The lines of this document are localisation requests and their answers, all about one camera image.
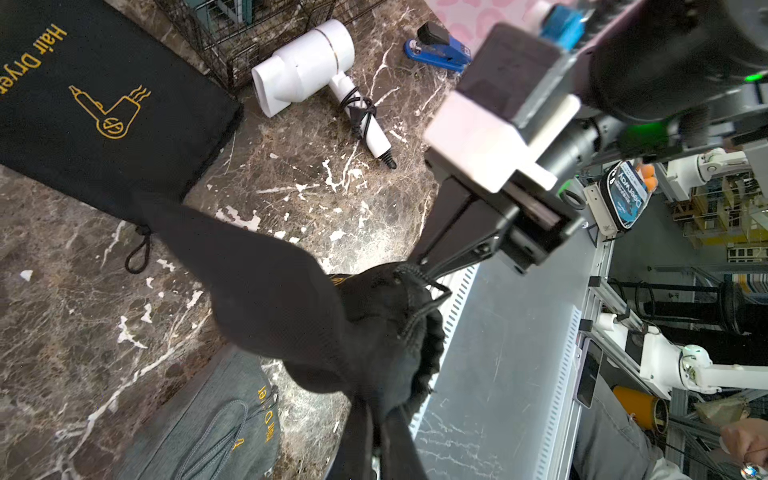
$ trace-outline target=robotic arm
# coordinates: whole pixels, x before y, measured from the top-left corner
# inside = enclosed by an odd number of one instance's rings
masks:
[[[629,329],[615,320],[615,314],[602,313],[595,327],[624,350]],[[671,398],[672,388],[707,394],[722,387],[768,389],[768,367],[716,364],[704,348],[674,345],[656,326],[643,334],[642,346],[639,376],[662,399]]]
[[[707,144],[708,102],[768,71],[759,9],[747,0],[645,0],[583,58],[496,25],[425,132],[425,161],[441,187],[409,260],[441,276],[501,250],[524,273],[581,225],[554,194],[579,167],[605,154],[659,162],[718,146]],[[576,95],[580,66],[588,80]],[[574,119],[582,102],[600,112]],[[670,119],[679,134],[667,136]],[[627,131],[637,137],[638,125],[662,121],[649,130],[663,131],[664,145],[641,135],[627,146]],[[765,136],[766,124],[743,128]]]
[[[747,170],[750,163],[742,151],[726,153],[714,148],[704,154],[679,158],[667,165],[667,182],[678,200],[689,200],[690,189],[706,184],[715,176]]]

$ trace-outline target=grey drawstring bag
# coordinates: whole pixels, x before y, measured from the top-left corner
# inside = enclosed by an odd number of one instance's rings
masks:
[[[259,357],[227,346],[137,432],[115,478],[262,478],[280,445],[277,399]]]

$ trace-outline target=stapler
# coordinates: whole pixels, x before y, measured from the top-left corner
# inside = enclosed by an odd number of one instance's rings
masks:
[[[419,27],[416,37],[405,44],[406,55],[413,60],[459,73],[472,61],[469,48],[435,22]]]

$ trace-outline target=black drawstring bag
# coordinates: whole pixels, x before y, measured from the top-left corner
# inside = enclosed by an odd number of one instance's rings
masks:
[[[181,202],[242,106],[102,0],[0,0],[0,163],[138,226],[138,191]],[[142,247],[144,263],[129,260]]]
[[[137,202],[152,230],[210,291],[225,337],[249,353],[283,360],[304,389],[349,398],[326,480],[374,480],[374,455],[382,480],[427,480],[408,424],[440,368],[445,334],[438,308],[450,290],[410,263],[329,279],[291,243],[151,195],[139,194]],[[440,295],[433,299],[427,286]]]
[[[280,445],[278,397],[260,357],[226,346],[141,426],[113,478],[265,478]]]

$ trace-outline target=smartphone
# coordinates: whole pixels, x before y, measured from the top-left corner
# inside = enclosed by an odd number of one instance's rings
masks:
[[[598,383],[600,365],[603,362],[603,349],[587,337],[581,349],[581,372],[578,387],[576,388],[576,400],[583,406],[592,407],[594,387]]]

